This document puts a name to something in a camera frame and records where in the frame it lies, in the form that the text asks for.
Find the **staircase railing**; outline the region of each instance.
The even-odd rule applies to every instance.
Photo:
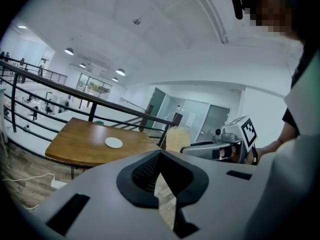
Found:
[[[50,70],[47,70],[45,68],[42,68],[40,66],[35,66],[29,63],[26,63],[24,61],[21,60],[16,60],[10,57],[4,57],[4,56],[0,56],[0,60],[3,60],[5,62],[8,62],[9,64],[11,64],[12,66],[16,66],[17,68],[23,69],[27,72],[31,72],[35,75],[38,75],[42,78],[51,80],[55,83],[64,85],[66,83],[67,80],[67,76],[64,74],[59,74]],[[6,68],[2,68],[1,72],[0,72],[0,76],[13,83],[14,81],[14,72],[12,70],[8,70]],[[25,76],[20,75],[17,79],[17,83],[18,84],[30,84],[30,83],[34,83],[35,81],[31,80],[31,79],[27,79]]]
[[[150,109],[152,109],[152,106],[149,107],[147,113],[143,113],[143,112],[140,112],[140,111],[137,111],[137,110],[134,110],[134,109],[131,109],[131,108],[128,108],[128,107],[125,107],[125,106],[122,106],[122,105],[119,105],[119,104],[115,104],[115,103],[112,103],[112,102],[109,102],[109,101],[105,101],[104,99],[101,99],[101,98],[98,98],[98,97],[95,97],[93,95],[90,95],[90,94],[87,94],[87,93],[84,93],[84,92],[81,92],[79,90],[76,90],[76,89],[73,89],[73,88],[70,88],[68,86],[65,86],[65,85],[62,85],[62,84],[59,84],[57,82],[54,82],[54,81],[51,81],[47,78],[44,78],[44,77],[41,77],[37,74],[34,74],[34,73],[31,73],[29,71],[26,71],[26,70],[23,70],[23,69],[20,69],[14,65],[11,65],[5,61],[1,61],[0,60],[0,66],[3,67],[3,70],[5,71],[11,71],[13,72],[13,80],[12,82],[7,80],[7,79],[4,79],[2,76],[0,77],[0,81],[12,86],[12,91],[11,91],[11,95],[8,95],[8,94],[4,94],[7,98],[9,98],[11,100],[11,106],[5,106],[5,109],[10,111],[11,112],[11,118],[9,118],[8,116],[5,116],[5,119],[7,121],[9,121],[10,123],[12,123],[12,128],[13,128],[13,132],[16,133],[17,132],[17,128],[20,128],[22,129],[23,131],[31,134],[31,135],[34,135],[38,138],[41,138],[45,141],[48,141],[48,142],[51,142],[52,139],[49,139],[45,136],[42,136],[36,132],[33,132],[29,129],[26,129],[25,127],[23,127],[22,125],[19,125],[16,123],[16,117],[20,117],[24,120],[26,120],[27,122],[31,123],[31,124],[34,124],[38,127],[41,127],[43,129],[46,129],[48,131],[51,131],[51,132],[54,132],[54,133],[58,133],[59,131],[56,130],[56,129],[53,129],[53,128],[50,128],[48,127],[47,125],[43,125],[41,123],[38,123],[36,121],[33,121],[29,118],[27,118],[26,116],[16,112],[16,109],[13,109],[15,108],[16,104],[20,105],[20,106],[23,106],[25,108],[27,108],[28,110],[36,113],[36,114],[40,114],[40,115],[43,115],[47,118],[50,118],[52,120],[55,120],[55,121],[58,121],[58,122],[61,122],[61,123],[64,123],[66,124],[68,121],[67,120],[64,120],[64,119],[61,119],[61,118],[58,118],[58,117],[55,117],[55,116],[52,116],[50,114],[47,114],[43,111],[40,111],[34,107],[31,107],[19,100],[16,100],[16,90],[19,90],[19,91],[22,91],[32,97],[35,97],[39,100],[42,100],[48,104],[51,104],[51,105],[54,105],[54,106],[58,106],[66,111],[72,111],[72,112],[75,112],[75,113],[78,113],[78,114],[81,114],[81,115],[85,115],[85,116],[88,116],[88,121],[89,122],[92,122],[94,119],[99,119],[99,120],[104,120],[104,121],[107,121],[107,122],[113,122],[113,123],[116,123],[115,125],[112,125],[112,126],[119,126],[119,125],[124,125],[125,127],[124,128],[127,128],[127,127],[130,127],[128,130],[133,130],[133,129],[136,129],[136,128],[139,128],[139,131],[144,131],[144,130],[150,130],[151,133],[153,132],[157,132],[157,133],[161,133],[160,135],[156,135],[156,136],[150,136],[150,138],[157,138],[159,139],[159,142],[158,142],[158,145],[161,146],[161,144],[164,142],[165,140],[165,137],[166,137],[166,134],[167,134],[167,131],[170,127],[172,126],[178,126],[180,121],[181,121],[181,118],[182,118],[182,115],[181,114],[176,114],[174,116],[174,120],[173,121],[167,121],[167,120],[164,120],[164,119],[161,119],[161,118],[157,118],[157,117],[154,117],[148,113],[151,112]],[[74,108],[71,108],[71,107],[68,107],[68,106],[65,106],[65,105],[62,105],[62,104],[59,104],[59,103],[56,103],[52,100],[48,100],[46,98],[43,98],[39,95],[36,95],[28,90],[25,90],[23,88],[21,88],[20,86],[17,86],[17,83],[18,83],[18,79],[20,77],[24,77],[25,79],[29,79],[31,81],[34,81],[36,83],[39,83],[39,84],[42,84],[44,86],[47,86],[49,88],[52,88],[54,90],[57,90],[57,91],[60,91],[62,93],[65,93],[65,94],[68,94],[70,96],[73,96],[73,97],[76,97],[76,98],[79,98],[79,99],[82,99],[82,100],[86,100],[90,103],[92,103],[92,107],[90,108],[90,112],[85,112],[85,111],[81,111],[81,110],[77,110],[77,109],[74,109]],[[130,120],[127,120],[127,121],[119,121],[119,120],[115,120],[115,119],[110,119],[110,118],[104,118],[104,117],[101,117],[101,116],[98,116],[98,115],[95,115],[95,112],[96,112],[96,108],[97,108],[97,105],[99,106],[103,106],[103,107],[106,107],[106,108],[109,108],[109,109],[113,109],[113,110],[116,110],[116,111],[119,111],[119,112],[123,112],[123,113],[126,113],[126,114],[130,114],[130,115],[133,115],[133,116],[136,116],[135,118],[133,119],[130,119]],[[133,120],[136,120],[136,119],[140,119],[141,118],[141,122],[139,124],[137,123],[131,123]],[[162,128],[155,128],[155,127],[147,127],[146,126],[146,122],[148,120],[151,120],[151,121],[154,121],[154,122],[158,122],[158,123],[162,123],[165,126],[165,129],[162,129]]]

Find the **person's arm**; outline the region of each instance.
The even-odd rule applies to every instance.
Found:
[[[284,122],[284,126],[279,138],[269,144],[268,146],[257,148],[256,151],[258,153],[258,161],[260,160],[261,156],[264,154],[272,153],[277,151],[277,149],[285,142],[295,139],[297,137],[297,130],[291,126],[289,123]],[[252,151],[249,152],[249,157],[246,164],[251,165],[254,160],[254,156]]]

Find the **white ceiling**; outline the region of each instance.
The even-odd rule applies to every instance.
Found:
[[[150,74],[154,60],[204,43],[287,53],[293,47],[280,37],[261,42],[267,34],[236,20],[231,0],[30,0],[19,18],[56,52],[72,47],[73,57],[64,54],[71,64],[101,67],[109,80],[123,68],[122,85],[130,75]]]

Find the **green door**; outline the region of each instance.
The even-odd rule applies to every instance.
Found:
[[[161,107],[161,104],[162,104],[162,101],[164,100],[166,94],[163,92],[163,91],[160,91],[158,88],[155,88],[154,89],[154,93],[152,95],[152,98],[150,99],[150,104],[153,105],[153,109],[151,111],[151,116],[154,116],[156,117],[158,112],[159,112],[159,109]],[[152,127],[154,124],[154,121],[152,120],[148,120],[146,122],[146,127]]]

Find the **round white object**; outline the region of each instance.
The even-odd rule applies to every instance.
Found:
[[[112,138],[112,137],[106,138],[104,142],[107,146],[109,146],[110,148],[114,148],[114,149],[121,148],[123,145],[123,143],[120,139]]]

